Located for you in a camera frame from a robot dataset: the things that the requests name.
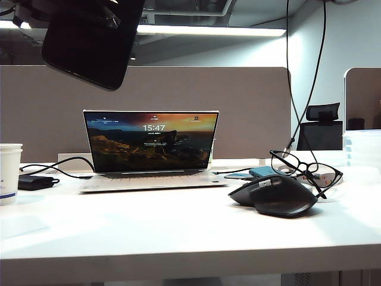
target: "white cup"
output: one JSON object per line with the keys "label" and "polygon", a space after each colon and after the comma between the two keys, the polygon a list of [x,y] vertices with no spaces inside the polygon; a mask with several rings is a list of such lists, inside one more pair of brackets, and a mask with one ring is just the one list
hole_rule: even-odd
{"label": "white cup", "polygon": [[0,144],[0,206],[16,201],[23,144]]}

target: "sunset wallpaper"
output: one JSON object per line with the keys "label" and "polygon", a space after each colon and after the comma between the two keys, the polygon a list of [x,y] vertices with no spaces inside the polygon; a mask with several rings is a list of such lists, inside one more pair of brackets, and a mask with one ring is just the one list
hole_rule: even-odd
{"label": "sunset wallpaper", "polygon": [[85,111],[96,172],[206,169],[218,112]]}

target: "black cable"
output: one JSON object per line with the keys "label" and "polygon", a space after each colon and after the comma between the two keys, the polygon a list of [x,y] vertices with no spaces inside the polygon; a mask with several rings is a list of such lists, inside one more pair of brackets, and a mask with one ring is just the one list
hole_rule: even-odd
{"label": "black cable", "polygon": [[267,24],[267,23],[271,23],[271,22],[276,22],[276,21],[279,21],[279,20],[283,20],[285,18],[286,17],[281,17],[281,18],[277,18],[277,19],[273,19],[273,20],[268,20],[268,21],[265,21],[265,22],[260,22],[260,23],[257,23],[257,24],[250,25],[249,27],[255,27],[255,26],[259,26],[259,25],[263,25],[263,24]]}
{"label": "black cable", "polygon": [[15,6],[13,6],[12,8],[8,9],[8,10],[5,10],[3,12],[0,12],[0,17],[1,16],[5,16],[5,15],[8,15],[8,14],[11,14],[15,11]]}
{"label": "black cable", "polygon": [[252,167],[250,168],[244,168],[244,169],[239,169],[239,170],[235,170],[235,171],[224,171],[224,172],[213,172],[213,174],[229,174],[229,173],[235,173],[235,172],[241,172],[241,171],[247,171],[247,170],[250,170],[252,169]]}
{"label": "black cable", "polygon": [[[73,176],[73,175],[71,175],[69,173],[66,173],[65,171],[62,171],[59,168],[56,168],[56,167],[53,167],[53,166],[48,166],[48,165],[42,165],[42,164],[30,164],[30,165],[27,165],[27,166],[24,166],[24,167],[20,168],[20,170],[23,172],[24,168],[28,168],[28,167],[45,167],[44,170],[54,169],[56,171],[61,172],[62,174],[66,175],[66,176],[69,176],[69,177],[72,177],[72,178],[76,178],[76,179],[90,179],[92,177],[92,176]],[[42,172],[42,171],[39,170],[37,172],[32,172],[32,173],[28,173],[28,174],[24,174],[24,175],[34,175],[34,174],[37,174],[37,173],[40,173],[40,172]]]}
{"label": "black cable", "polygon": [[[314,92],[314,88],[315,88],[315,84],[316,84],[316,80],[317,80],[317,75],[318,75],[318,70],[319,70],[319,66],[320,66],[321,55],[323,53],[324,40],[325,40],[325,37],[326,37],[327,9],[326,9],[326,1],[325,0],[324,0],[323,8],[324,8],[323,35],[322,35],[322,38],[321,38],[321,44],[320,44],[320,50],[319,50],[317,64],[316,64],[316,69],[315,69],[314,80],[313,80],[313,84],[312,84],[312,87],[311,87],[311,90],[310,90],[310,95],[308,96],[308,100],[307,100],[306,106],[305,106],[304,111],[302,113],[302,116],[298,117],[297,112],[296,112],[296,108],[295,108],[295,104],[293,103],[293,96],[292,96],[292,91],[291,91],[291,82],[290,82],[290,76],[289,76],[289,67],[288,67],[288,37],[289,37],[289,33],[288,33],[288,30],[289,30],[288,29],[288,20],[289,20],[288,13],[289,12],[288,11],[289,11],[289,0],[287,0],[287,17],[286,17],[286,27],[287,27],[287,29],[286,29],[287,72],[288,72],[289,89],[290,89],[290,94],[291,94],[291,98],[292,98],[292,103],[293,103],[294,111],[295,111],[295,114],[296,114],[296,118],[298,119],[298,125],[297,125],[297,127],[295,129],[295,132],[293,133],[293,135],[291,137],[291,141],[290,141],[290,143],[288,145],[288,148],[291,146],[291,143],[295,140],[296,133],[298,132],[298,130],[300,128],[302,119],[303,119],[303,117],[305,116],[305,114],[307,112],[307,108],[308,108],[308,106],[310,104],[310,101],[311,101],[311,98],[312,98],[312,95],[313,95],[313,92]],[[307,142],[307,145],[309,146],[309,149],[310,149],[310,151],[311,151],[311,153],[312,153],[312,155],[314,157],[314,160],[317,161],[316,158],[315,158],[315,155],[312,152],[311,147],[310,147],[308,142]]]}
{"label": "black cable", "polygon": [[85,162],[91,167],[92,171],[95,173],[95,169],[94,169],[94,166],[92,165],[92,163],[91,163],[88,159],[86,159],[86,158],[84,158],[84,157],[70,157],[70,158],[67,158],[67,159],[65,159],[65,160],[61,160],[61,161],[59,161],[59,162],[57,162],[57,163],[54,163],[54,164],[52,164],[52,165],[50,165],[50,166],[42,165],[42,164],[29,164],[29,165],[27,165],[27,166],[21,167],[21,168],[20,168],[20,171],[23,172],[24,169],[25,169],[25,168],[28,168],[28,167],[32,167],[32,166],[40,166],[40,167],[44,167],[44,168],[41,169],[41,170],[37,170],[37,171],[31,172],[31,173],[25,174],[25,175],[34,175],[34,174],[37,174],[37,173],[41,173],[41,172],[43,172],[43,171],[46,171],[46,170],[48,170],[48,169],[55,169],[55,170],[57,170],[57,171],[59,171],[59,172],[65,174],[65,175],[70,176],[70,177],[73,177],[73,178],[77,178],[77,179],[89,179],[89,178],[91,178],[91,176],[84,176],[84,177],[72,176],[72,175],[69,175],[68,173],[65,173],[65,172],[63,172],[62,170],[60,170],[60,169],[54,167],[54,166],[56,166],[56,165],[58,165],[58,164],[62,164],[62,163],[65,163],[65,162],[67,162],[67,161],[77,160],[77,159],[85,161]]}

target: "white wall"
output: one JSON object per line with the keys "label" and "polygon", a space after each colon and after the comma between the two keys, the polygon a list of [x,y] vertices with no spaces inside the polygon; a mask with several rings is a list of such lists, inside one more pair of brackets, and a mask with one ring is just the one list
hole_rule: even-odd
{"label": "white wall", "polygon": [[[313,82],[323,30],[322,4],[307,1],[292,23],[296,24],[290,39],[290,70],[300,114]],[[310,104],[340,102],[339,119],[343,120],[343,76],[352,67],[381,67],[380,26],[380,0],[358,0],[348,5],[327,3],[326,41]],[[152,65],[279,67],[286,65],[285,48],[284,38],[253,40]],[[295,116],[292,126],[296,126]]]}
{"label": "white wall", "polygon": [[[358,0],[348,5],[327,4],[326,41],[311,104],[341,102],[339,118],[343,119],[345,72],[351,67],[381,66],[380,15],[380,0]],[[295,29],[290,41],[292,89],[299,111],[305,106],[310,93],[322,30],[323,7]]]}
{"label": "white wall", "polygon": [[285,38],[253,40],[227,48],[171,58],[150,63],[150,66],[233,66],[283,67],[286,65]]}

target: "pipe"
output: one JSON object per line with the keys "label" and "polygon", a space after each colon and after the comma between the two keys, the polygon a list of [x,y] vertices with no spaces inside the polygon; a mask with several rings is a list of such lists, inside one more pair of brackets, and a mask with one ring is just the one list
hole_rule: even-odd
{"label": "pipe", "polygon": [[208,17],[224,17],[232,4],[233,0],[227,0],[222,12],[200,12],[200,11],[176,11],[176,10],[150,10],[144,9],[143,13],[154,15],[174,15],[174,16],[208,16]]}

